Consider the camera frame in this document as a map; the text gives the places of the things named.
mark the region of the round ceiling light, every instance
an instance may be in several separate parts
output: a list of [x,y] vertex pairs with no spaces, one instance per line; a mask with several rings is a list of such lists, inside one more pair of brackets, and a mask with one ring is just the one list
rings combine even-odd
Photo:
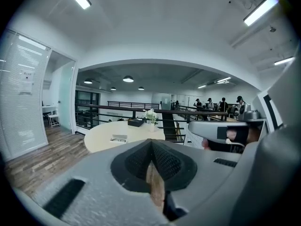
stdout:
[[91,79],[85,79],[84,83],[86,83],[86,84],[92,84],[92,80]]
[[123,81],[124,82],[133,82],[134,79],[132,76],[127,75],[126,77],[123,78]]

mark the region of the white desk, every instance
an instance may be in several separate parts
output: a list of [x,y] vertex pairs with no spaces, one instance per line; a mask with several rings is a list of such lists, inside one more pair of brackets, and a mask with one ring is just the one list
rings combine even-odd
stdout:
[[94,153],[110,149],[120,144],[111,142],[112,135],[127,135],[127,143],[146,140],[148,138],[165,140],[163,129],[155,128],[150,132],[149,124],[142,124],[140,127],[128,126],[127,121],[115,121],[93,127],[85,136],[87,149]]
[[55,111],[55,106],[54,105],[42,106],[42,111],[43,113]]

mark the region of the white chair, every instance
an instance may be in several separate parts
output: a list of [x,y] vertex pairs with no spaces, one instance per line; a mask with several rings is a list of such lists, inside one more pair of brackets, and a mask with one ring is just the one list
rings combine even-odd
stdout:
[[55,108],[55,114],[51,113],[51,115],[48,116],[48,120],[49,120],[49,125],[51,127],[60,125],[60,118],[58,115],[57,107]]

